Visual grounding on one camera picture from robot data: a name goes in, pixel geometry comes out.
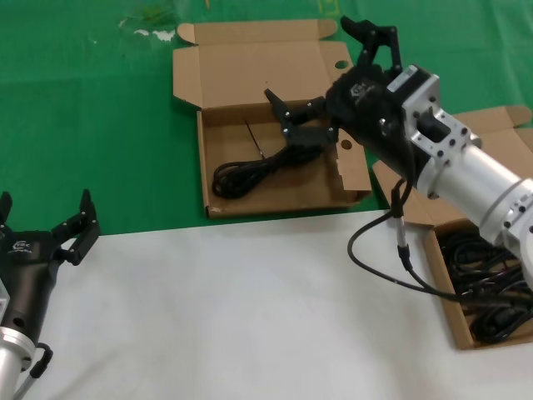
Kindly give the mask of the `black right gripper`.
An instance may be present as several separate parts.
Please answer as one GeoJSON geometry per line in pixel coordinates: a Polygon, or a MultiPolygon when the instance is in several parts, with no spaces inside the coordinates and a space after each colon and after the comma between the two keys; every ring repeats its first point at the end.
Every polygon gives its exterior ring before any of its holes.
{"type": "Polygon", "coordinates": [[[290,146],[324,147],[337,143],[340,127],[402,178],[416,183],[419,172],[412,138],[421,113],[409,110],[406,102],[421,86],[421,70],[411,65],[402,71],[396,27],[347,16],[340,22],[344,32],[362,45],[356,66],[332,84],[326,98],[315,97],[292,110],[267,88],[264,94],[281,132],[290,146]],[[384,71],[374,63],[382,46],[391,52],[391,67],[384,71]],[[333,122],[309,125],[325,118],[326,112],[333,122]]]}

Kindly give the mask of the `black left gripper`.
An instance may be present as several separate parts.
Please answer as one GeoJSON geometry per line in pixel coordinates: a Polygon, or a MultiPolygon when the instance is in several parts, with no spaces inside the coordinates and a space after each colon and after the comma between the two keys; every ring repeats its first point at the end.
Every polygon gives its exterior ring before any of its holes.
{"type": "Polygon", "coordinates": [[[82,192],[79,212],[51,232],[14,232],[4,227],[11,211],[11,195],[0,197],[1,281],[9,301],[1,325],[28,338],[41,335],[49,299],[62,262],[77,266],[101,234],[97,211],[88,189],[82,192]]]}

